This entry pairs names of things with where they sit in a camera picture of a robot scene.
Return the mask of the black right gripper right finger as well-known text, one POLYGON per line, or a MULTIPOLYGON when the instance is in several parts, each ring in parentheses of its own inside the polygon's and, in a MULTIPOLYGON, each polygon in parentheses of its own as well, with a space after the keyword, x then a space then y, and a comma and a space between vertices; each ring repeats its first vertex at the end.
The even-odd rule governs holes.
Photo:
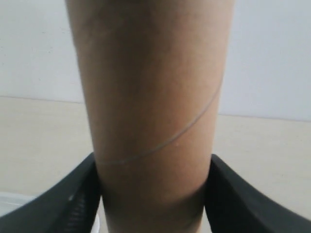
POLYGON ((213 154, 205 184, 213 233, 309 233, 310 220, 259 192, 213 154))

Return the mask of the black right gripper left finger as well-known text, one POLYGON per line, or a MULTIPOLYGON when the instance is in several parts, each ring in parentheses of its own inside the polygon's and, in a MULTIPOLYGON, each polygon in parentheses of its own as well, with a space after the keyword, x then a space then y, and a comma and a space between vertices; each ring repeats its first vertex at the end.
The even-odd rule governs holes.
POLYGON ((94 155, 33 201, 0 218, 1 233, 89 233, 100 202, 94 155))

